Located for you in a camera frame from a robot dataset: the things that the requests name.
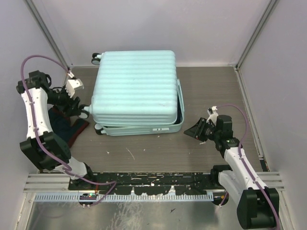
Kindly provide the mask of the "mint green suitcase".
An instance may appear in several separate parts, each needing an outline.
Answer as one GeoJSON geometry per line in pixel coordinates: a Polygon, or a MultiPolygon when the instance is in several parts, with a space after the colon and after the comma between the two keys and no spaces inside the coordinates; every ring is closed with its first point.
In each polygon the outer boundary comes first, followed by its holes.
{"type": "Polygon", "coordinates": [[[93,53],[98,66],[90,105],[84,110],[99,135],[176,133],[184,102],[171,50],[93,53]]]}

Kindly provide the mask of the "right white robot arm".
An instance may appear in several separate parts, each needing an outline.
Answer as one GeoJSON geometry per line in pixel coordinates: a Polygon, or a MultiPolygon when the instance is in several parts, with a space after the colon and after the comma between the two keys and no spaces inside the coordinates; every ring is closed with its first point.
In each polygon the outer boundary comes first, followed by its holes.
{"type": "Polygon", "coordinates": [[[215,165],[210,182],[214,188],[224,188],[236,204],[241,228],[280,229],[279,194],[268,187],[249,163],[240,140],[233,136],[232,118],[228,115],[201,117],[184,134],[206,142],[211,140],[226,165],[215,165]]]}

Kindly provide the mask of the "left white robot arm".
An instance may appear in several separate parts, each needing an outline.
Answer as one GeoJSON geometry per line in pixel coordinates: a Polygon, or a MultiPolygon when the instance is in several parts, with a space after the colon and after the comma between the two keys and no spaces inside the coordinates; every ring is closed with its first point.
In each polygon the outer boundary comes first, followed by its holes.
{"type": "Polygon", "coordinates": [[[91,168],[72,157],[70,151],[89,125],[89,112],[66,86],[52,88],[51,84],[51,77],[38,70],[17,84],[28,125],[20,149],[40,171],[68,173],[75,185],[90,190],[96,184],[91,168]]]}

